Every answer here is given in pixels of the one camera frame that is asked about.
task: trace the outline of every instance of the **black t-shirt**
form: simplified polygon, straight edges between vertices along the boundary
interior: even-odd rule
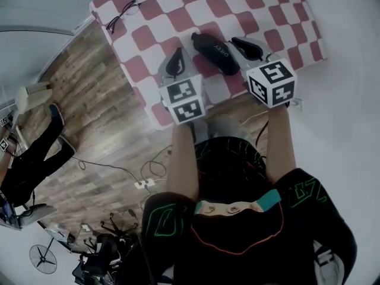
[[[320,182],[296,169],[275,185],[245,140],[220,137],[195,147],[199,202],[174,194],[145,204],[142,236],[154,278],[174,265],[174,284],[316,284],[313,241],[344,262],[355,257],[352,233]],[[136,246],[117,284],[150,284]]]

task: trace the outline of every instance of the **forearm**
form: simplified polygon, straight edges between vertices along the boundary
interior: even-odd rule
[[[199,194],[197,159],[191,129],[187,125],[173,128],[172,155],[166,188],[196,201]]]
[[[295,168],[289,114],[283,104],[268,111],[267,177],[275,184]]]
[[[4,156],[2,157],[2,160],[0,161],[0,189],[1,189],[2,182],[5,178],[5,175],[7,174],[11,157],[12,156],[9,153],[5,152]]]

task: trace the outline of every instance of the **eyeglasses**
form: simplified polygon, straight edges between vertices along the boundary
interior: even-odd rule
[[[132,0],[128,2],[127,5],[123,7],[123,10],[120,13],[120,15],[116,16],[114,19],[112,19],[109,22],[109,24],[106,27],[106,30],[110,30],[111,34],[113,34],[115,32],[115,24],[121,18],[121,16],[123,16],[124,14],[126,15],[136,14],[138,10],[140,9],[140,5],[141,3],[136,3],[136,0]]]

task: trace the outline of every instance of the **white cable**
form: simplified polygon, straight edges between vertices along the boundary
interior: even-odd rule
[[[250,119],[252,119],[253,117],[256,117],[256,116],[259,116],[259,115],[262,115],[262,114],[265,114],[265,113],[268,113],[268,111],[264,111],[264,112],[261,112],[259,114],[256,114],[256,115],[252,115],[250,116],[248,119],[246,119],[245,121],[243,121],[240,126],[244,125],[247,121],[249,121]]]

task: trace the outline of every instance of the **power strip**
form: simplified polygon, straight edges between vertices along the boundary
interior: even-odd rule
[[[135,187],[139,190],[145,189],[145,185],[147,185],[147,187],[154,186],[155,185],[154,180],[152,180],[152,178],[147,178],[147,182],[144,182],[144,180],[141,180],[141,182],[135,183]]]

